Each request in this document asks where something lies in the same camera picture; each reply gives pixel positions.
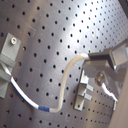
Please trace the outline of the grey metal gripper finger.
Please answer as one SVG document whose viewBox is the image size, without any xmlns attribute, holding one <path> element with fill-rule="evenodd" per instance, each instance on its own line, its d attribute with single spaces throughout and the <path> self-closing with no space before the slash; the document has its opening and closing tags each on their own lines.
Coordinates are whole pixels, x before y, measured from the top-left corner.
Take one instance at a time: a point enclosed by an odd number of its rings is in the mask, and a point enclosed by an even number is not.
<svg viewBox="0 0 128 128">
<path fill-rule="evenodd" d="M 124 81 L 128 67 L 128 39 L 113 48 L 104 50 L 110 51 L 109 60 L 91 60 L 89 57 L 84 62 L 83 69 L 89 78 L 95 79 L 96 84 L 103 89 L 105 94 L 118 102 L 118 98 L 107 89 L 106 85 L 109 84 L 110 80 L 119 83 Z"/>
</svg>

